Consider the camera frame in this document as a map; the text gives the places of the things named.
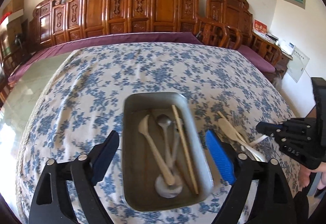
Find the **person's right hand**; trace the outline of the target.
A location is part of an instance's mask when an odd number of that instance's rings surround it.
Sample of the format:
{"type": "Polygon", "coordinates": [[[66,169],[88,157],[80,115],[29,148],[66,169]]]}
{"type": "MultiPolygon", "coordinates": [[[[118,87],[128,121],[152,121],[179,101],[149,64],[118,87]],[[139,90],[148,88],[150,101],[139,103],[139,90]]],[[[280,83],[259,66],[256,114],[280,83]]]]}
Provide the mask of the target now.
{"type": "Polygon", "coordinates": [[[321,189],[325,188],[325,186],[326,186],[326,163],[325,162],[322,162],[319,165],[319,167],[315,170],[309,170],[305,166],[300,165],[300,172],[298,175],[298,180],[299,180],[300,186],[302,188],[307,187],[310,182],[310,179],[309,179],[310,174],[317,173],[317,172],[322,173],[321,179],[317,185],[317,189],[321,190],[321,189]]]}

